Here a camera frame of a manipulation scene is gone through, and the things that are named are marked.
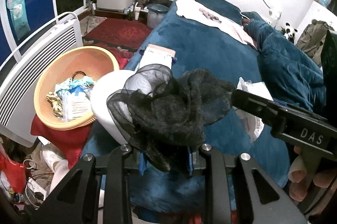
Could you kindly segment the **person's right hand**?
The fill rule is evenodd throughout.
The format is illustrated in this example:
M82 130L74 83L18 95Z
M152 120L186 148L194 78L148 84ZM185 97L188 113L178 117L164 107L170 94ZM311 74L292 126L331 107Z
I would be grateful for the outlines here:
M298 154L298 156L291 164L288 173L288 179L291 181L289 195L293 200L301 202L307 195L308 186L305 179L309 172L302 157L301 147L295 146L294 152ZM335 176L336 162L329 160L323 161L319 172L314 175L313 182L317 187L327 189Z

